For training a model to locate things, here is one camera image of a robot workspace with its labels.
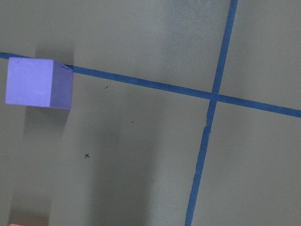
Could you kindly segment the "purple foam block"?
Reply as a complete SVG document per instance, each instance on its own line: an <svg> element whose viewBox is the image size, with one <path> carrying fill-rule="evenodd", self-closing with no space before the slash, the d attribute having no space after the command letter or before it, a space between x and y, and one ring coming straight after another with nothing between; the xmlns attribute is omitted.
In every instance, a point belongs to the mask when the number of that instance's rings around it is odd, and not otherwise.
<svg viewBox="0 0 301 226"><path fill-rule="evenodd" d="M70 109L73 70L53 59L10 57L6 104Z"/></svg>

